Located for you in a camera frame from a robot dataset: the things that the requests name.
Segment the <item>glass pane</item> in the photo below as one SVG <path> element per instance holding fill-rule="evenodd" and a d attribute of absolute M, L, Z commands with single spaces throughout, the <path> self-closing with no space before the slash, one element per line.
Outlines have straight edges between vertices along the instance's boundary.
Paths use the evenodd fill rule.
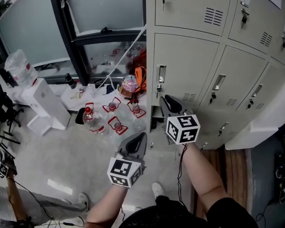
<path fill-rule="evenodd" d="M 143 26 L 142 0 L 69 0 L 78 33 Z"/>
<path fill-rule="evenodd" d="M 69 60 L 50 0 L 17 0 L 0 17 L 8 53 L 22 49 L 33 66 Z"/>
<path fill-rule="evenodd" d="M 38 77 L 40 78 L 64 77 L 67 73 L 71 76 L 77 76 L 70 60 L 37 66 L 35 69 L 38 71 Z"/>
<path fill-rule="evenodd" d="M 76 75 L 50 0 L 0 3 L 0 38 L 8 54 L 22 49 L 39 77 Z"/>
<path fill-rule="evenodd" d="M 128 50 L 132 42 L 109 42 L 86 45 L 85 51 L 89 61 L 91 77 L 105 77 Z M 136 42 L 128 54 L 122 59 L 112 77 L 124 77 L 129 74 L 130 65 L 134 58 L 146 49 L 146 42 Z"/>

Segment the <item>window frame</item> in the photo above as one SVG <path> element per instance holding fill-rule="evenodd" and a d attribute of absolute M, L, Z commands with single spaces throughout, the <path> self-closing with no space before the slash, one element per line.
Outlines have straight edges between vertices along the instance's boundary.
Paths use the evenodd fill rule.
<path fill-rule="evenodd" d="M 56 22 L 63 39 L 65 48 L 72 62 L 72 65 L 77 73 L 77 77 L 82 85 L 86 86 L 88 83 L 94 83 L 98 79 L 104 79 L 105 76 L 90 75 L 87 71 L 89 61 L 85 52 L 85 45 L 108 43 L 108 42 L 122 42 L 122 41 L 134 41 L 140 30 L 121 30 L 112 31 L 109 33 L 94 33 L 88 35 L 77 36 L 75 28 L 70 16 L 68 6 L 61 8 L 62 0 L 51 0 L 52 9 L 56 18 Z M 143 26 L 146 24 L 146 0 L 142 0 L 143 6 Z M 138 41 L 146 41 L 146 32 L 138 39 Z M 4 47 L 4 44 L 0 38 L 0 47 L 7 58 L 8 53 Z M 113 82 L 121 82 L 122 76 L 112 77 Z M 45 80 L 49 84 L 63 84 L 64 76 L 50 76 L 46 77 Z M 15 82 L 10 83 L 12 86 L 16 86 Z"/>

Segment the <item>label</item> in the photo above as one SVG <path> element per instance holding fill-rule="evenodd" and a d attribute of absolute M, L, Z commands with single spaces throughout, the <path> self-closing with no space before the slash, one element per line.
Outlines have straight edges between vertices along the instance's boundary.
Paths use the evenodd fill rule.
<path fill-rule="evenodd" d="M 104 126 L 100 127 L 100 128 L 97 129 L 97 130 L 90 130 L 90 132 L 92 132 L 92 133 L 101 133 L 101 132 L 103 132 L 103 131 L 104 131 Z"/>

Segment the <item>white rope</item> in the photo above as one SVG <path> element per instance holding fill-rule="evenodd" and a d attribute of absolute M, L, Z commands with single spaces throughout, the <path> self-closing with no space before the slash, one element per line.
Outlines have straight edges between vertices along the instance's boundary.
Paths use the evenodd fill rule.
<path fill-rule="evenodd" d="M 123 56 L 121 57 L 121 59 L 119 60 L 119 62 L 115 65 L 115 67 L 113 68 L 113 70 L 106 76 L 106 79 L 102 82 L 102 84 L 96 89 L 96 91 L 98 89 L 100 89 L 101 86 L 104 85 L 105 81 L 109 78 L 110 79 L 110 83 L 113 87 L 113 89 L 115 90 L 114 88 L 114 85 L 113 85 L 113 81 L 111 79 L 111 75 L 112 73 L 115 71 L 115 69 L 118 67 L 119 63 L 122 61 L 122 59 L 126 56 L 126 54 L 131 50 L 131 48 L 133 47 L 133 45 L 138 41 L 138 39 L 140 38 L 140 36 L 143 34 L 143 32 L 147 29 L 147 24 L 142 28 L 142 30 L 140 31 L 140 33 L 138 34 L 138 36 L 136 37 L 136 39 L 134 40 L 134 42 L 132 43 L 132 45 L 127 49 L 127 51 L 123 54 Z"/>

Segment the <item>forearm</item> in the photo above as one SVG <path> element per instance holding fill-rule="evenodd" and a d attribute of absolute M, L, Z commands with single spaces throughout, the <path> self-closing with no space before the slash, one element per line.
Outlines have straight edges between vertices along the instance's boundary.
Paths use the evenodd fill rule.
<path fill-rule="evenodd" d="M 87 222 L 112 225 L 118 216 L 127 192 L 127 188 L 112 185 L 101 201 L 89 211 Z"/>
<path fill-rule="evenodd" d="M 206 210 L 219 199 L 227 197 L 221 177 L 195 144 L 187 145 L 183 162 Z"/>
<path fill-rule="evenodd" d="M 22 199 L 20 197 L 19 190 L 15 182 L 13 181 L 13 176 L 7 178 L 7 185 L 8 185 L 7 193 L 9 197 L 9 202 L 12 206 L 16 219 L 25 220 L 27 218 L 27 213 L 24 208 Z"/>

